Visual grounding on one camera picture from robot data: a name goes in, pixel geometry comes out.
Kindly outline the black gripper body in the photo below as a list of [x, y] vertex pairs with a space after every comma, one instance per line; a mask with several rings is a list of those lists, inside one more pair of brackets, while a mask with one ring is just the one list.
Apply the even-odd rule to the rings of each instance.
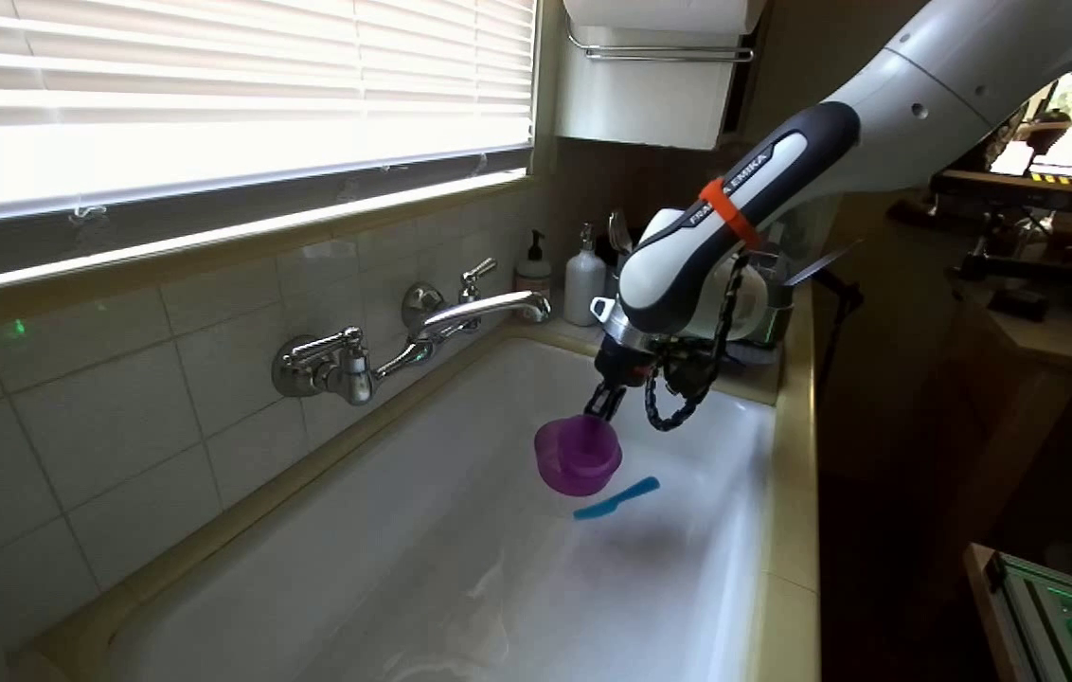
[[604, 337], [594, 351], [594, 370], [603, 375], [604, 390], [645, 387], [653, 375], [653, 369], [657, 369], [653, 351], [629, 350], [614, 337]]

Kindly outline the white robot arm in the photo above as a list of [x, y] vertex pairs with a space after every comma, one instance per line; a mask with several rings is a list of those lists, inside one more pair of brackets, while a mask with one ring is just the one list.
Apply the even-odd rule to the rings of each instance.
[[683, 426], [720, 370], [746, 254], [776, 216], [925, 182], [1063, 73], [1072, 0], [929, 0], [850, 81], [640, 235], [603, 313], [581, 414], [608, 422], [629, 387], [662, 375], [686, 406], [657, 428]]

